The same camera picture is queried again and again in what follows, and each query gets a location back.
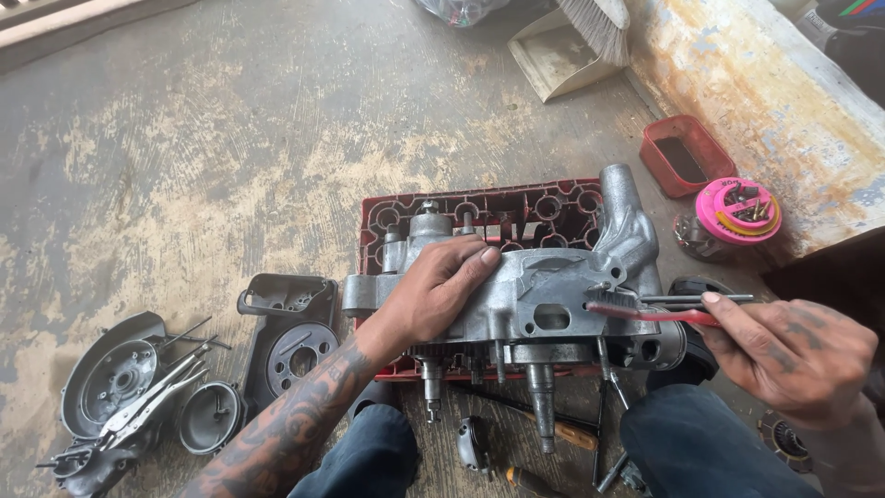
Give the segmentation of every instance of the broom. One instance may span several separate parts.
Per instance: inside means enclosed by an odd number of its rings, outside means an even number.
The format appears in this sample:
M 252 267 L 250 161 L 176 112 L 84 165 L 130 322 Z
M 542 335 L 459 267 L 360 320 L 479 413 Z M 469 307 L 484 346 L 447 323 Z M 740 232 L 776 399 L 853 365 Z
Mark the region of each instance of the broom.
M 627 28 L 630 27 L 630 14 L 623 0 L 558 1 L 562 12 L 603 62 L 629 66 Z

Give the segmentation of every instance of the dustpan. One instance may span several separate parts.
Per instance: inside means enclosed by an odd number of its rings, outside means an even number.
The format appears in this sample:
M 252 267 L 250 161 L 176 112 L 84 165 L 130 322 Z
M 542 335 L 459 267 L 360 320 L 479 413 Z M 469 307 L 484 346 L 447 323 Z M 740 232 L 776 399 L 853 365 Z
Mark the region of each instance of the dustpan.
M 599 60 L 562 9 L 526 26 L 507 42 L 507 47 L 542 102 L 622 69 Z

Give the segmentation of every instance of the red toothbrush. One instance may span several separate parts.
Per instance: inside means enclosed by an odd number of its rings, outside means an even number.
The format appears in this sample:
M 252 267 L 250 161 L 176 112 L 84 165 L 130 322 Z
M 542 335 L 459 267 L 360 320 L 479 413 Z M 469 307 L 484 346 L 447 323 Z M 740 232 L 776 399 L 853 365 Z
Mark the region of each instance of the red toothbrush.
M 590 299 L 584 303 L 584 309 L 600 315 L 623 318 L 624 320 L 640 320 L 642 322 L 688 322 L 699 325 L 722 328 L 713 315 L 689 309 L 674 313 L 651 313 L 636 309 L 636 299 L 633 296 L 608 291 L 585 292 Z

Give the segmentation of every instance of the pink lid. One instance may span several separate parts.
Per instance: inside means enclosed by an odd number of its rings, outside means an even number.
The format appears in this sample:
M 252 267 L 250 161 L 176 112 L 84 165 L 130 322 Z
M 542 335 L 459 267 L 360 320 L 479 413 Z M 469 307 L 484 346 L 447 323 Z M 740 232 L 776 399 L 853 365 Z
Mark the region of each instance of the pink lid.
M 734 192 L 740 184 L 740 192 Z M 752 189 L 758 189 L 758 194 L 750 197 Z M 743 202 L 731 203 L 738 195 L 747 198 Z M 760 216 L 757 222 L 741 220 L 735 213 L 743 209 L 753 208 L 759 201 L 760 209 L 768 205 L 767 219 Z M 770 238 L 781 227 L 781 209 L 777 200 L 762 185 L 751 180 L 737 177 L 720 178 L 713 180 L 697 194 L 695 199 L 697 219 L 704 225 L 714 237 L 734 245 L 753 245 Z

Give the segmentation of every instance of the jeans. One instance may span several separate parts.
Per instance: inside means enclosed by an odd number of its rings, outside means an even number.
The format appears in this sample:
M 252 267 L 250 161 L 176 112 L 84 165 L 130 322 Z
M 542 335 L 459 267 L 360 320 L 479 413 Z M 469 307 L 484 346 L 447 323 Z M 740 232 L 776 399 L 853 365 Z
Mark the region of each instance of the jeans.
M 669 385 L 648 394 L 624 414 L 620 438 L 655 498 L 821 498 L 702 387 Z M 417 462 L 405 416 L 372 405 L 289 498 L 398 498 Z

